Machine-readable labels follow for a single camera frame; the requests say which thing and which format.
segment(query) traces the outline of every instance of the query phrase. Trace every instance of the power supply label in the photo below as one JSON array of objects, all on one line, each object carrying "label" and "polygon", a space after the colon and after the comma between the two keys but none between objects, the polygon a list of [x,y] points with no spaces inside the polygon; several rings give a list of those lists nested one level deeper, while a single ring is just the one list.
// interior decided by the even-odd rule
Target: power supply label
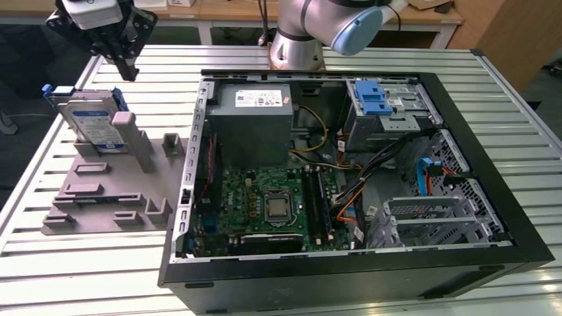
[{"label": "power supply label", "polygon": [[282,107],[281,90],[238,90],[237,107]]},{"label": "power supply label", "polygon": [[122,148],[123,139],[111,125],[111,115],[107,111],[74,111],[74,121],[90,142],[102,149]]}]

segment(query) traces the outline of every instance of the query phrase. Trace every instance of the yellow wire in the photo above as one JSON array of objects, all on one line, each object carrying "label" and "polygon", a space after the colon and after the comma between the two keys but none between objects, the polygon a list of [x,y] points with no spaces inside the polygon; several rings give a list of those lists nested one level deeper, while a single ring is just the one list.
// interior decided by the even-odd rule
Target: yellow wire
[{"label": "yellow wire", "polygon": [[326,128],[325,121],[321,119],[321,117],[318,116],[318,114],[309,107],[306,107],[303,105],[301,105],[301,107],[303,107],[303,108],[306,108],[309,110],[310,114],[313,114],[313,116],[317,118],[317,120],[322,124],[322,128],[325,129],[325,137],[323,137],[321,143],[318,145],[315,145],[314,147],[311,147],[311,148],[290,149],[289,151],[293,152],[293,153],[295,153],[295,152],[297,153],[307,153],[307,152],[311,152],[311,151],[319,149],[326,144],[326,140],[327,140],[327,128]]}]

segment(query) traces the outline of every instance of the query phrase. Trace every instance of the blue drive bay latch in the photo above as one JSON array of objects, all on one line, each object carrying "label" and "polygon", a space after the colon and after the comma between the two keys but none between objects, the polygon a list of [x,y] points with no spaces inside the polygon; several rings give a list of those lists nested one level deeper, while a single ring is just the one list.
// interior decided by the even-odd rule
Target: blue drive bay latch
[{"label": "blue drive bay latch", "polygon": [[355,95],[363,105],[365,115],[391,115],[394,113],[394,109],[386,104],[386,92],[381,89],[377,81],[355,81]]}]

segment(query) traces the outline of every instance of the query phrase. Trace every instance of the floor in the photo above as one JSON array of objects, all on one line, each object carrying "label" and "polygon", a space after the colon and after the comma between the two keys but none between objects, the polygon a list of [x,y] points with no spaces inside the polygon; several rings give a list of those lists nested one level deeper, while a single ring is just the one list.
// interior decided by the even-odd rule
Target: floor
[{"label": "floor", "polygon": [[[79,51],[56,34],[44,29],[54,49],[55,61],[47,66],[50,82],[54,85],[74,85],[76,78],[88,62],[88,54]],[[258,29],[219,29],[213,30],[217,45],[254,45],[261,31]],[[199,45],[198,33],[194,28],[156,28],[150,44]],[[538,114],[556,135],[562,138],[562,77],[552,76],[542,70],[528,89],[522,92],[528,101],[542,101]],[[0,110],[7,115],[39,114],[42,116],[12,117],[19,126],[14,136],[0,134],[0,208],[7,201],[11,188],[26,170],[38,146],[51,126],[56,112],[43,99],[23,100],[0,82]]]}]

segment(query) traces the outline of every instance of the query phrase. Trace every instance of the ram slot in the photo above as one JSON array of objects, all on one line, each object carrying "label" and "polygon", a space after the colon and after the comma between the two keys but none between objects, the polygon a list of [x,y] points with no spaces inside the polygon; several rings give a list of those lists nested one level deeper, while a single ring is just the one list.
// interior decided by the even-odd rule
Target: ram slot
[{"label": "ram slot", "polygon": [[325,215],[322,213],[322,186],[318,183],[318,172],[314,170],[302,170],[302,189],[305,197],[305,211],[307,212],[307,226],[310,242],[321,245],[327,239],[325,231]]},{"label": "ram slot", "polygon": [[325,223],[325,234],[322,235],[322,239],[333,240],[333,221],[330,220],[330,204],[327,202],[327,195],[325,191],[325,179],[322,178],[322,172],[317,171],[317,183],[319,188],[319,204],[321,204],[321,212],[322,212],[322,222]]}]

